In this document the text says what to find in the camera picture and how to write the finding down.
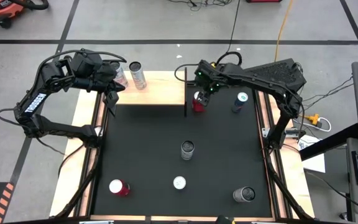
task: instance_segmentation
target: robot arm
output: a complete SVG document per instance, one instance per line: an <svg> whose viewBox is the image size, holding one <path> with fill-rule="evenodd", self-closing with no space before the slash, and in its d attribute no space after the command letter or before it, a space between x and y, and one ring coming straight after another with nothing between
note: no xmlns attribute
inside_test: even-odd
<svg viewBox="0 0 358 224"><path fill-rule="evenodd" d="M106 95L104 102L107 108L113 111L118 100L117 92L125 90L125 87L113 80L117 74L110 63L126 62L126 60L114 54L85 49L62 54L70 52L76 52L73 58L66 56L57 62L47 63L51 59L48 58L41 63L33 87L14 108L15 119L22 125L27 137L40 138L47 134L68 136L80 138L86 146L96 147L98 137L91 125L76 127L58 124L35 112L49 95L62 89L68 91L69 88L104 93ZM120 60L102 60L100 54L116 56Z"/></svg>
<svg viewBox="0 0 358 224"><path fill-rule="evenodd" d="M247 86L272 95L280 109L280 119L266 138L269 147L280 148L288 122L297 118L302 98L297 91L306 83L299 64L292 59L242 69L233 63L210 64L202 60L195 71L195 83L203 87L198 101L207 105L209 97L223 86Z"/></svg>

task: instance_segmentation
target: can lid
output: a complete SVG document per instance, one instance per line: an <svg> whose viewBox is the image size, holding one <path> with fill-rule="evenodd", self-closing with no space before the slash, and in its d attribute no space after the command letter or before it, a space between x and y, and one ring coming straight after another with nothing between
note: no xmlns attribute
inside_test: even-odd
<svg viewBox="0 0 358 224"><path fill-rule="evenodd" d="M241 192L244 199L247 201L252 201L255 199L255 191L250 187L244 187Z"/></svg>
<svg viewBox="0 0 358 224"><path fill-rule="evenodd" d="M239 99L239 101L245 102L248 100L248 95L246 93L241 92L237 95L237 98Z"/></svg>
<svg viewBox="0 0 358 224"><path fill-rule="evenodd" d="M109 185L109 189L113 194L120 192L120 190L122 189L122 181L117 179L113 180Z"/></svg>
<svg viewBox="0 0 358 224"><path fill-rule="evenodd" d="M113 67L113 69L117 70L120 67L119 62L111 62L110 65Z"/></svg>
<svg viewBox="0 0 358 224"><path fill-rule="evenodd" d="M200 93L200 91L197 91L197 92L194 93L194 99L197 100L197 97L198 97L198 94L199 94L199 93Z"/></svg>
<svg viewBox="0 0 358 224"><path fill-rule="evenodd" d="M139 62L132 62L129 64L129 70L137 72L142 68L142 65Z"/></svg>
<svg viewBox="0 0 358 224"><path fill-rule="evenodd" d="M191 152L194 149L194 144L192 141L184 141L181 144L181 148L185 151L185 152Z"/></svg>
<svg viewBox="0 0 358 224"><path fill-rule="evenodd" d="M184 189L186 186L186 179L182 176L175 177L173 180L173 186L178 190Z"/></svg>

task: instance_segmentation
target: white can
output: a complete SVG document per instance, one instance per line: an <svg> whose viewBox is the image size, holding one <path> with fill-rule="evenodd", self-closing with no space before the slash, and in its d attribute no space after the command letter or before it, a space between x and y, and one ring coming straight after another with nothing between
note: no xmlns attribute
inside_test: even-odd
<svg viewBox="0 0 358 224"><path fill-rule="evenodd" d="M128 87L128 80L127 80L127 77L125 76L124 69L122 68L121 64L119 62L111 62L110 65L117 72L117 76L114 79L114 81L120 83L121 85L125 86L125 88L127 88Z"/></svg>
<svg viewBox="0 0 358 224"><path fill-rule="evenodd" d="M255 191L250 187L241 187L233 192L236 202L250 202L255 199Z"/></svg>
<svg viewBox="0 0 358 224"><path fill-rule="evenodd" d="M184 160L190 160L194 153L194 144L191 141L184 141L180 146L181 158Z"/></svg>
<svg viewBox="0 0 358 224"><path fill-rule="evenodd" d="M147 83L143 74L142 65L139 62L132 62L129 64L129 70L131 71L136 88L138 90L146 88Z"/></svg>

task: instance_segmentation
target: soda can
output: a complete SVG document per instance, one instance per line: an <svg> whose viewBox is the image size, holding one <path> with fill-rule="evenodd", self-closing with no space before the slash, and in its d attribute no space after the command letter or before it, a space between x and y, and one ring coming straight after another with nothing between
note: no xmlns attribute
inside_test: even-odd
<svg viewBox="0 0 358 224"><path fill-rule="evenodd" d="M181 158L184 160L190 160L193 157L194 153L194 144L191 141L184 141L181 144L180 150L181 150Z"/></svg>
<svg viewBox="0 0 358 224"><path fill-rule="evenodd" d="M236 202L251 202L255 199L255 191L250 187L241 187L233 192Z"/></svg>
<svg viewBox="0 0 358 224"><path fill-rule="evenodd" d="M193 104L192 104L192 108L194 112L204 112L204 105L202 105L198 100L197 100L197 96L198 96L199 91L194 93L194 97L193 97Z"/></svg>
<svg viewBox="0 0 358 224"><path fill-rule="evenodd" d="M248 100L248 95L246 93L239 93L237 94L237 98L234 102L234 105L231 107L231 110L235 113L238 113L241 111L242 106L246 101Z"/></svg>
<svg viewBox="0 0 358 224"><path fill-rule="evenodd" d="M128 183L125 183L123 180L113 180L110 185L109 189L111 193L118 195L118 196L126 196L129 194L131 188L129 187Z"/></svg>
<svg viewBox="0 0 358 224"><path fill-rule="evenodd" d="M121 85L125 86L125 88L127 88L128 87L128 80L127 80L127 77L125 77L124 69L122 68L121 64L119 62L111 62L110 65L117 72L117 76L114 79L114 81L120 83Z"/></svg>
<svg viewBox="0 0 358 224"><path fill-rule="evenodd" d="M173 186L178 189L184 189L186 187L186 179L182 176L177 176L173 180Z"/></svg>
<svg viewBox="0 0 358 224"><path fill-rule="evenodd" d="M146 88L147 83L146 79L144 78L142 65L139 62L132 62L129 64L129 70L131 71L136 88L138 90L143 90Z"/></svg>

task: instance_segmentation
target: concrete floor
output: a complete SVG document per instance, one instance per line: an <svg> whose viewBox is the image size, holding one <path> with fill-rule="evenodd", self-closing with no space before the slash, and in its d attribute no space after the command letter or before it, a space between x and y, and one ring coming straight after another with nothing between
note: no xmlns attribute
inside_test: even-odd
<svg viewBox="0 0 358 224"><path fill-rule="evenodd" d="M13 107L21 100L34 81L39 63L57 50L84 47L113 52L128 61L142 62L145 70L174 70L183 63L216 60L227 50L236 11L236 1L225 7L201 8L198 12L191 11L186 4L164 0L49 1L50 9L28 11L9 30L0 28L0 109ZM240 51L244 67L274 59L274 41L254 44L253 40L277 38L288 3L289 0L280 4L247 4L241 0L234 39L242 40L238 43L243 44L233 44L231 50ZM358 26L358 0L346 3ZM73 6L77 6L73 21L67 24ZM348 79L351 63L358 61L358 39L340 0L295 0L282 39L306 40L303 45L289 41L279 51L279 59L291 57L302 64L308 81L302 92L304 98L326 93ZM123 44L115 40L155 42ZM348 42L326 45L319 40ZM52 121L70 124L77 98L77 90L52 95L42 114ZM313 131L319 138L355 123L353 89L320 101L307 111L313 113L319 113L333 125L330 133ZM10 113L4 116L13 119ZM43 140L53 141L53 147L61 150L67 143L67 139L60 137L47 136ZM23 143L21 128L0 121L0 182L10 181L19 154L25 155L5 222L47 218L57 183L62 156L37 141L31 142L26 154ZM310 193L317 218L339 221L337 215L345 211L343 198L313 185Z"/></svg>

